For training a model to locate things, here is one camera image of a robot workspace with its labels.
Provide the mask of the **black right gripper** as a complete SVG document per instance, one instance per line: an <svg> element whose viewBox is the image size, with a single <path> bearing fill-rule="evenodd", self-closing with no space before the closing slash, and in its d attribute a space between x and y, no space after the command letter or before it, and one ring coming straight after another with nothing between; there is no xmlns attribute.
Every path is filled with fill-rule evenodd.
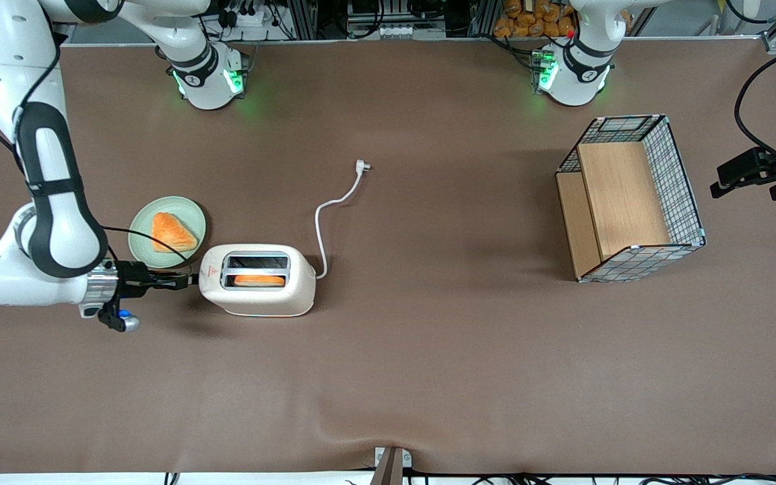
<svg viewBox="0 0 776 485"><path fill-rule="evenodd" d="M141 298L154 289L178 291L198 285L199 275L190 272L149 270L139 261L116 261L117 298Z"/></svg>

